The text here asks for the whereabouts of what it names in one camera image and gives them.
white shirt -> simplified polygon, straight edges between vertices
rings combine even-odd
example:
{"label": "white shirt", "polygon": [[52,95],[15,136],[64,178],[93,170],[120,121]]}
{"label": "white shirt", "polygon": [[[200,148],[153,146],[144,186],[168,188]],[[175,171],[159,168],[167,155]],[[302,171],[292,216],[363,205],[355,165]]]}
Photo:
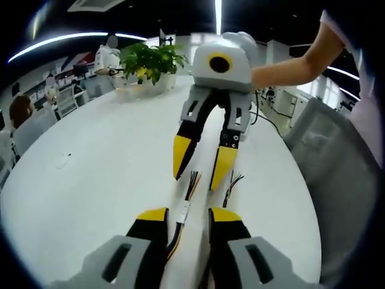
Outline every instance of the white shirt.
{"label": "white shirt", "polygon": [[54,98],[58,94],[58,92],[59,87],[56,83],[52,86],[46,85],[46,87],[44,88],[44,95],[48,96],[49,98]]}
{"label": "white shirt", "polygon": [[119,55],[119,49],[101,45],[95,55],[95,71],[105,68],[121,69]]}

cable bundle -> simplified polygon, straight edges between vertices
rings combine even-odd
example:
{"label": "cable bundle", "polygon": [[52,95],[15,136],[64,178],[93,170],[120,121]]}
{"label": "cable bundle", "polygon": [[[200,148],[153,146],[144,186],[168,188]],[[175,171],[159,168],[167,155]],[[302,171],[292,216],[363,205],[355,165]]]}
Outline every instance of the cable bundle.
{"label": "cable bundle", "polygon": [[236,176],[236,178],[233,181],[233,176],[234,176],[234,170],[231,173],[230,186],[227,189],[225,197],[224,197],[224,200],[223,200],[223,205],[222,205],[223,208],[227,207],[227,202],[230,199],[231,192],[232,192],[233,187],[235,186],[235,184],[245,177],[245,176],[243,176],[241,174],[238,174],[238,176]]}
{"label": "cable bundle", "polygon": [[166,253],[167,253],[166,262],[168,262],[168,260],[171,259],[176,248],[179,245],[180,236],[182,235],[182,228],[185,224],[185,220],[187,218],[187,214],[188,214],[188,210],[189,210],[189,206],[190,206],[190,200],[191,200],[191,198],[195,192],[195,189],[198,186],[198,183],[199,183],[201,176],[202,176],[202,174],[199,172],[191,172],[190,183],[189,183],[189,186],[187,189],[185,202],[184,202],[183,208],[180,212],[179,220],[176,222],[176,229],[175,229],[174,237],[171,240],[170,244],[168,244],[167,249],[166,249]]}
{"label": "cable bundle", "polygon": [[196,189],[196,187],[198,185],[198,182],[199,182],[201,176],[202,176],[201,173],[195,172],[195,171],[191,171],[191,174],[190,174],[190,184],[188,185],[188,189],[187,189],[187,194],[186,194],[185,200],[188,200],[188,201],[191,200],[191,197],[193,196],[193,194],[195,192],[195,189]]}

ceiling light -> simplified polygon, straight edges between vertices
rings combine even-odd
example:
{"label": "ceiling light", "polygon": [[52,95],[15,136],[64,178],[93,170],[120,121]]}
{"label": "ceiling light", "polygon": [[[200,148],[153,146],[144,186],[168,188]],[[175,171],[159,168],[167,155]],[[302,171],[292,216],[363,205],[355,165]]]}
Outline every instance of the ceiling light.
{"label": "ceiling light", "polygon": [[215,24],[217,35],[222,34],[222,0],[215,0]]}
{"label": "ceiling light", "polygon": [[330,69],[330,70],[333,70],[333,71],[336,71],[336,72],[339,72],[339,73],[342,73],[342,74],[345,74],[345,75],[348,75],[350,76],[351,78],[354,78],[355,80],[359,80],[360,78],[358,76],[355,76],[349,72],[346,72],[344,70],[340,70],[338,68],[335,68],[335,67],[331,67],[331,66],[328,66],[327,69]]}
{"label": "ceiling light", "polygon": [[346,94],[350,95],[352,98],[354,98],[354,99],[356,99],[356,100],[358,100],[358,101],[361,100],[361,99],[359,99],[357,96],[355,96],[354,94],[348,92],[347,90],[342,89],[342,88],[339,88],[339,89],[340,89],[340,91],[345,92]]}
{"label": "ceiling light", "polygon": [[12,60],[16,59],[17,57],[20,57],[22,56],[23,54],[26,54],[27,52],[30,52],[32,50],[35,50],[36,48],[39,48],[41,46],[44,46],[44,45],[47,45],[47,44],[50,44],[52,42],[56,42],[56,41],[60,41],[60,40],[65,40],[65,39],[71,39],[71,38],[77,38],[77,37],[87,37],[87,36],[107,36],[108,33],[106,32],[86,32],[86,33],[75,33],[75,34],[68,34],[68,35],[63,35],[63,36],[58,36],[58,37],[54,37],[54,38],[51,38],[51,39],[47,39],[47,40],[44,40],[42,42],[39,42],[39,43],[36,43],[22,51],[20,51],[19,53],[15,54],[14,56],[12,56],[9,60],[8,60],[8,63],[11,62]]}
{"label": "ceiling light", "polygon": [[129,34],[123,34],[123,33],[115,33],[115,36],[124,37],[124,38],[131,38],[131,39],[138,39],[138,40],[143,40],[143,41],[147,40],[147,38],[144,38],[144,37],[129,35]]}

table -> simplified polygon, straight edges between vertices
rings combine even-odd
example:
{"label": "table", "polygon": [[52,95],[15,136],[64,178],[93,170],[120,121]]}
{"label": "table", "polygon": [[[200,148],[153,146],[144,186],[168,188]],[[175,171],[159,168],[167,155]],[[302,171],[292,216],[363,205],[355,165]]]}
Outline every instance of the table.
{"label": "table", "polygon": [[[215,193],[207,191],[223,125],[219,108],[179,182],[172,177],[173,139],[192,83],[190,76],[179,76],[172,91],[140,101],[110,92],[58,122],[23,155],[0,195],[1,217],[38,280],[69,279],[86,255],[125,235],[145,210],[170,209],[171,240],[194,169],[203,176],[161,288],[197,288],[207,259],[208,207],[221,207],[229,180]],[[233,189],[228,209],[252,236],[263,236],[288,256],[296,274],[318,282],[321,242],[312,200],[291,153],[262,118],[240,144],[238,172],[245,178]]]}

computer monitor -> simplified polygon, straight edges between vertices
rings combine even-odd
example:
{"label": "computer monitor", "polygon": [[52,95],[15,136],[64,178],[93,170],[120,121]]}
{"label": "computer monitor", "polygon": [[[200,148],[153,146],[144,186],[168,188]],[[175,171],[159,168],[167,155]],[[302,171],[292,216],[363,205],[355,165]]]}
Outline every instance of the computer monitor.
{"label": "computer monitor", "polygon": [[78,63],[73,66],[73,74],[75,76],[80,77],[84,76],[88,72],[87,63]]}

